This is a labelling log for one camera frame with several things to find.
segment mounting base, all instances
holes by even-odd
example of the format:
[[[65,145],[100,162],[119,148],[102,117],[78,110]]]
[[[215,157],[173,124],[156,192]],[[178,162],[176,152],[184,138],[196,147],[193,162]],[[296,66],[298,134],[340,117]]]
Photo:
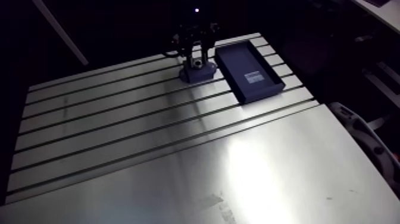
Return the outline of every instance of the mounting base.
[[[179,79],[186,83],[203,82],[214,78],[217,66],[214,63],[207,62],[201,69],[189,67],[188,62],[183,62],[183,69],[179,71]]]

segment dark background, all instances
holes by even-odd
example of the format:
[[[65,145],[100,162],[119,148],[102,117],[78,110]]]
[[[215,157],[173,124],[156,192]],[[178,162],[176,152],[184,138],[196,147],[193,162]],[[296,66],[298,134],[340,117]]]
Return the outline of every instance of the dark background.
[[[27,88],[160,54],[168,50],[166,43],[179,21],[179,4],[174,0],[43,1],[89,65],[78,61],[32,1],[0,2],[1,200]],[[211,2],[221,27],[219,39],[260,32],[320,102],[340,101],[367,120],[393,109],[391,102],[360,77],[361,68],[371,61],[393,58],[397,34],[353,4],[330,0]],[[354,37],[375,30],[380,34],[374,42],[354,43]],[[360,98],[368,98],[369,104]]]

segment rectangular tray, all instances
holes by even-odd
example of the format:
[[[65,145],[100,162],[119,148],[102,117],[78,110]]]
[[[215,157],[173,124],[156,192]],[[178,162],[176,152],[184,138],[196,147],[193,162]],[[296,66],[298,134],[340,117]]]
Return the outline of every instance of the rectangular tray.
[[[271,97],[285,87],[250,41],[217,48],[215,62],[240,104]]]

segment metal work surface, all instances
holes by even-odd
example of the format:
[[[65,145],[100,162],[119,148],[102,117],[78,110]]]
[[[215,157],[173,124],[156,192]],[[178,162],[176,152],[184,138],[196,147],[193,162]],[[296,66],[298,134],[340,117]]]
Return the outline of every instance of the metal work surface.
[[[281,116],[9,204],[0,222],[400,223],[400,202],[325,105]]]
[[[286,88],[243,107],[219,70],[213,80],[188,85],[177,78],[183,59],[162,55],[32,86],[6,203],[211,141],[210,133],[221,137],[318,105],[259,33],[216,45],[247,39]],[[198,46],[193,54],[199,56]]]

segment white label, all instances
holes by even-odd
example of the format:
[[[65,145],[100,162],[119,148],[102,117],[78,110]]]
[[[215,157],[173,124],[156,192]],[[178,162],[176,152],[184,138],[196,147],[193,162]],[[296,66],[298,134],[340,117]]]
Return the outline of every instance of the white label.
[[[247,73],[245,74],[245,77],[247,79],[247,82],[249,82],[250,84],[264,80],[264,76],[262,76],[262,74],[259,71],[253,71]]]

